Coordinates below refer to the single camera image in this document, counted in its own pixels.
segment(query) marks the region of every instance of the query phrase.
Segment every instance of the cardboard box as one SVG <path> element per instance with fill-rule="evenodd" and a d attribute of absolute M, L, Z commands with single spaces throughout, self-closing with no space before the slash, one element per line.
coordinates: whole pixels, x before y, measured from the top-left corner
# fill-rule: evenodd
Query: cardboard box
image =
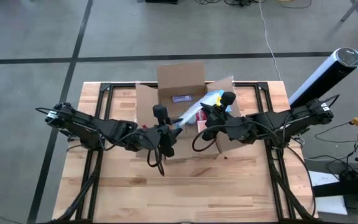
<path fill-rule="evenodd" d="M 157 67 L 157 80 L 158 89 L 141 84 L 136 85 L 137 123 L 139 126 L 152 127 L 158 124 L 157 119 L 153 116 L 152 107 L 154 105 L 166 106 L 169 117 L 178 118 L 209 91 L 234 91 L 231 77 L 205 85 L 205 65 L 203 62 L 159 65 Z M 191 95 L 193 100 L 174 103 L 172 96 L 178 95 Z M 231 109 L 230 114 L 232 116 L 241 115 L 236 101 Z M 219 153 L 241 146 L 239 143 L 230 141 L 226 134 L 219 133 L 216 142 L 209 149 L 203 152 L 195 152 L 191 148 L 191 143 L 197 134 L 197 123 L 186 125 L 177 137 L 177 143 L 173 146 L 175 155 L 166 158 L 165 163 L 184 161 L 192 157 L 216 157 Z M 201 149 L 208 144 L 209 142 L 199 138 L 195 147 Z M 147 152 L 139 151 L 137 153 L 137 157 L 145 156 L 147 156 Z"/>

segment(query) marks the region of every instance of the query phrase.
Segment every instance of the concrete floor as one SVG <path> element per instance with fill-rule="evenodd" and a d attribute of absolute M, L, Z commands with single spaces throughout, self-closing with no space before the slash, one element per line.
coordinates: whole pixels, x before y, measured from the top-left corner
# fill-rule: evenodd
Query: concrete floor
<path fill-rule="evenodd" d="M 312 0 L 307 9 L 284 9 L 274 0 L 263 3 L 268 39 L 274 52 L 358 50 L 358 15 L 343 24 L 350 1 Z M 0 59 L 71 57 L 87 0 L 0 1 Z M 297 0 L 294 4 L 303 4 Z M 147 4 L 135 0 L 94 0 L 79 57 L 180 54 L 268 53 L 257 4 L 230 7 L 222 2 L 199 5 Z M 291 95 L 325 57 L 278 58 L 278 69 Z M 179 61 L 77 63 L 67 101 L 78 104 L 85 81 L 155 80 L 155 66 Z M 208 80 L 233 75 L 236 80 L 278 80 L 271 58 L 205 60 Z M 47 148 L 50 128 L 34 108 L 59 101 L 69 63 L 0 64 L 0 215 L 25 223 Z M 305 157 L 343 156 L 352 144 L 316 140 L 313 135 L 358 116 L 358 70 L 327 96 L 340 93 L 332 107 L 335 119 L 304 135 Z M 328 139 L 354 139 L 346 127 Z M 40 206 L 38 222 L 52 216 L 67 143 L 57 139 Z M 356 217 L 319 214 L 327 221 L 354 222 Z"/>

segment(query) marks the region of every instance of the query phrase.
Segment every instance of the box flap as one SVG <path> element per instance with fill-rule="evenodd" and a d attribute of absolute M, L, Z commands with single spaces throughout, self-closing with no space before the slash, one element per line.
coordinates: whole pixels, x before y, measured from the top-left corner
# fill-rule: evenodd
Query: box flap
<path fill-rule="evenodd" d="M 157 66 L 158 88 L 203 86 L 205 84 L 204 62 L 186 62 Z"/>
<path fill-rule="evenodd" d="M 158 90 L 146 85 L 136 84 L 136 116 L 139 126 L 152 127 L 158 124 L 153 115 L 153 106 L 158 104 Z"/>
<path fill-rule="evenodd" d="M 208 91 L 224 90 L 224 91 L 231 91 L 235 93 L 232 81 L 233 81 L 232 77 L 226 77 L 222 80 L 207 84 L 206 87 Z M 239 105 L 237 104 L 237 100 L 234 100 L 234 103 L 231 105 L 231 109 L 232 109 L 232 111 L 230 112 L 231 116 L 241 116 Z"/>

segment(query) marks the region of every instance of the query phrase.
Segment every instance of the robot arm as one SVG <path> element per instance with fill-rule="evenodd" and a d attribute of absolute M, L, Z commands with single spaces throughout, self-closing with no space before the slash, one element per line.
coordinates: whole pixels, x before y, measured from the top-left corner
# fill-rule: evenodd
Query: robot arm
<path fill-rule="evenodd" d="M 172 146 L 182 129 L 171 130 L 167 109 L 161 105 L 153 107 L 158 125 L 152 128 L 137 129 L 137 123 L 116 119 L 102 120 L 74 109 L 69 103 L 59 103 L 49 110 L 45 122 L 58 128 L 66 136 L 78 136 L 88 149 L 100 150 L 104 146 L 101 138 L 105 138 L 113 146 L 122 146 L 126 150 L 137 152 L 139 148 L 158 150 L 171 157 Z"/>
<path fill-rule="evenodd" d="M 310 125 L 328 124 L 334 117 L 324 101 L 315 99 L 306 105 L 279 113 L 268 111 L 234 118 L 225 109 L 235 98 L 234 93 L 225 92 L 221 106 L 203 105 L 207 115 L 207 129 L 202 136 L 205 141 L 214 139 L 220 131 L 226 133 L 230 140 L 244 144 L 271 139 L 276 147 L 285 147 L 282 144 L 288 143 L 291 136 L 305 133 Z"/>

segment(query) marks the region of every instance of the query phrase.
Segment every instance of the wooden tabletop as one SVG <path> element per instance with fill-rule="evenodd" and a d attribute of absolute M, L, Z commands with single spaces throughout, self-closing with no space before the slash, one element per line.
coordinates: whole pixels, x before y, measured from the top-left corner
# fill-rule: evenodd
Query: wooden tabletop
<path fill-rule="evenodd" d="M 79 111 L 94 114 L 99 85 L 99 82 L 84 83 Z M 283 82 L 268 82 L 268 85 L 274 111 L 289 109 Z M 237 87 L 236 95 L 243 115 L 258 112 L 253 88 Z M 133 121 L 135 108 L 135 88 L 114 89 L 110 118 Z M 299 145 L 292 142 L 291 146 L 303 157 Z M 80 147 L 67 153 L 53 218 L 59 217 L 80 191 L 86 153 Z M 291 151 L 285 151 L 284 160 L 292 192 L 311 212 L 313 200 L 304 167 Z M 145 159 L 135 158 L 135 153 L 121 147 L 105 152 L 93 221 L 277 221 L 263 141 L 224 152 L 216 159 L 194 158 L 165 165 L 164 169 L 165 177 L 162 177 Z M 287 217 L 283 193 L 280 194 Z M 87 200 L 83 217 L 88 211 Z"/>

